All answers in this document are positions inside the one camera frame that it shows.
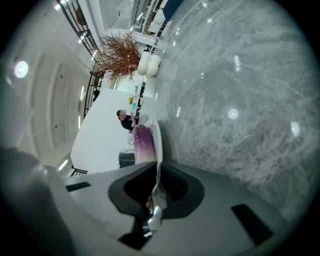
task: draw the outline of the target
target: black slot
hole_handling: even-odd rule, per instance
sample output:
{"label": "black slot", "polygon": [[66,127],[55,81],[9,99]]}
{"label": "black slot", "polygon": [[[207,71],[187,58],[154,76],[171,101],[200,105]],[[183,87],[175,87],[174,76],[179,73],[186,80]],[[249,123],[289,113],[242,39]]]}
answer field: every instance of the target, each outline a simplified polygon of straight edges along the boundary
{"label": "black slot", "polygon": [[238,204],[231,209],[256,246],[273,236],[273,232],[246,204]]}
{"label": "black slot", "polygon": [[205,188],[195,177],[162,162],[160,181],[166,190],[167,208],[162,219],[184,218],[192,213],[205,197]]}
{"label": "black slot", "polygon": [[85,181],[85,182],[80,182],[80,183],[73,184],[73,185],[67,185],[65,187],[66,187],[66,190],[68,190],[68,192],[71,192],[71,191],[80,190],[80,189],[83,189],[83,188],[86,188],[89,186],[91,186],[91,185]]}

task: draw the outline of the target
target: railing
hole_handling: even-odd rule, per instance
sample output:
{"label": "railing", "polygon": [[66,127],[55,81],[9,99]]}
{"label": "railing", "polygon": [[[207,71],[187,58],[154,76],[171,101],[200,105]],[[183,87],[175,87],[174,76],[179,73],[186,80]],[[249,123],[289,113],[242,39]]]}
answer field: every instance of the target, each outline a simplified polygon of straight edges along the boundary
{"label": "railing", "polygon": [[74,168],[73,165],[71,166],[71,168],[74,169],[71,176],[81,176],[81,175],[86,175],[88,173],[88,171],[86,170],[80,170],[80,169]]}
{"label": "railing", "polygon": [[90,29],[88,28],[85,16],[81,10],[78,0],[56,0],[60,5],[62,12],[74,32],[79,38],[79,43],[82,43],[92,58],[98,62],[100,57],[95,54],[98,46],[91,34]]}
{"label": "railing", "polygon": [[93,73],[93,71],[91,71],[90,73],[91,73],[91,76],[90,76],[88,88],[85,94],[83,119],[86,117],[92,104],[100,94],[102,79],[105,74],[104,72],[97,74],[97,73]]}

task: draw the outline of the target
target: marble countertop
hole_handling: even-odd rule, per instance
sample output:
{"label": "marble countertop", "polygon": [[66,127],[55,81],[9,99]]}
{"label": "marble countertop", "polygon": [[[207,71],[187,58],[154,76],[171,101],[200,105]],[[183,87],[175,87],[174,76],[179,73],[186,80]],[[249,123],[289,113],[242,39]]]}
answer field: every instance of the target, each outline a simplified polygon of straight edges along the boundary
{"label": "marble countertop", "polygon": [[164,40],[164,159],[229,175],[287,219],[319,178],[319,64],[270,0],[185,0]]}

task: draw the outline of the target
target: ceiling light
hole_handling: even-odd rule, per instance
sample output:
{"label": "ceiling light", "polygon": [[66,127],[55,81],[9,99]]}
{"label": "ceiling light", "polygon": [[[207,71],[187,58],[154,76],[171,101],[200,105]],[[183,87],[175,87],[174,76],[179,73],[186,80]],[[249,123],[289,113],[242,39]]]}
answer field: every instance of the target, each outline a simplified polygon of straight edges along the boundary
{"label": "ceiling light", "polygon": [[65,167],[67,163],[68,163],[68,159],[66,159],[66,160],[63,162],[63,164],[61,164],[61,166],[58,168],[58,170],[61,171],[61,169],[62,169],[63,167]]}
{"label": "ceiling light", "polygon": [[84,91],[85,91],[85,87],[82,86],[81,94],[80,94],[80,101],[82,101],[84,99]]}
{"label": "ceiling light", "polygon": [[25,61],[20,61],[14,68],[14,74],[17,78],[23,78],[28,73],[29,66]]}
{"label": "ceiling light", "polygon": [[140,14],[139,17],[136,19],[136,21],[140,20],[140,18],[142,17],[143,14],[144,14],[144,13],[141,12],[141,14]]}
{"label": "ceiling light", "polygon": [[78,116],[78,129],[80,129],[80,126],[81,126],[81,116],[79,115]]}

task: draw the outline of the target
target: brown dried branches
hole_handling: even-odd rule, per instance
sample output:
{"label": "brown dried branches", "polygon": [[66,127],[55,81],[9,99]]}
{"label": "brown dried branches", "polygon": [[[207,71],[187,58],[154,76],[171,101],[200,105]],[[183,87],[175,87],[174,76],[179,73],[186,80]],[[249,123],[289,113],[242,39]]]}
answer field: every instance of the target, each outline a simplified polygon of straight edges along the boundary
{"label": "brown dried branches", "polygon": [[123,77],[133,80],[134,72],[138,68],[141,54],[132,40],[131,33],[125,33],[124,37],[104,36],[100,38],[102,50],[97,50],[100,62],[94,65],[95,71],[105,71],[108,80],[115,81]]}

